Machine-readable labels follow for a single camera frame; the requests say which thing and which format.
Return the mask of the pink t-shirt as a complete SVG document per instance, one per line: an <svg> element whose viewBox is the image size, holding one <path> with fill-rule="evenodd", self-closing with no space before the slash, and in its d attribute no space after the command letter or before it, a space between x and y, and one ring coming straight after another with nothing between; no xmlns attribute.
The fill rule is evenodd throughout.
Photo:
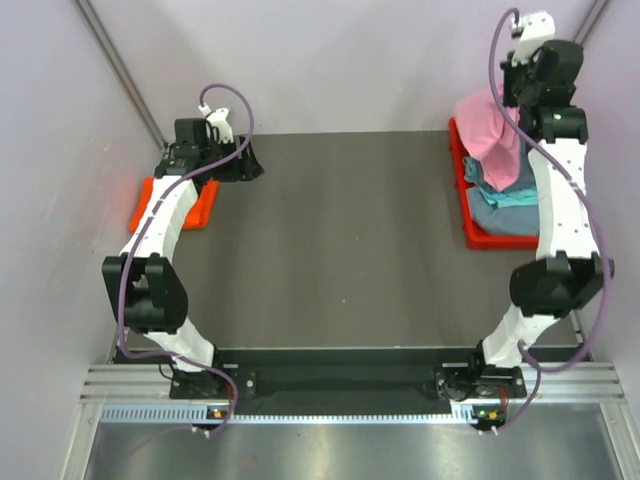
<svg viewBox="0 0 640 480"><path fill-rule="evenodd" d="M513 185L520 175L520 137L503 117L491 90L459 101L454 120L463 146L480 163L484 180L498 192Z"/></svg>

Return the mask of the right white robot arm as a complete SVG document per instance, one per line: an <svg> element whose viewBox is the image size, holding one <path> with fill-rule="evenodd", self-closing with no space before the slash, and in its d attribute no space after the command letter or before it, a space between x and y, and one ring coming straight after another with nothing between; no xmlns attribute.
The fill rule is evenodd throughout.
<svg viewBox="0 0 640 480"><path fill-rule="evenodd" d="M511 304L467 366L436 369L436 390L443 399L525 397L521 365L538 365L530 347L610 285L613 261L604 251L584 187L587 118L571 103L583 60L580 45L549 39L524 59L511 56L501 65L504 90L493 98L505 122L530 147L538 198L536 258L511 274Z"/></svg>

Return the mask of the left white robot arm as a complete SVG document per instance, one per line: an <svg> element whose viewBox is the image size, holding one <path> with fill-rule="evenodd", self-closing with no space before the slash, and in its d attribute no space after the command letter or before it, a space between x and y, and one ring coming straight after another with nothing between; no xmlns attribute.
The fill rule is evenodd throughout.
<svg viewBox="0 0 640 480"><path fill-rule="evenodd" d="M234 135L228 115L218 108L175 121L175 142L154 171L131 239L102 264L119 339L134 332L169 356L174 399L232 391L215 345L189 319L188 295L172 265L191 211L208 217L207 202L219 184L252 181L264 172L249 137Z"/></svg>

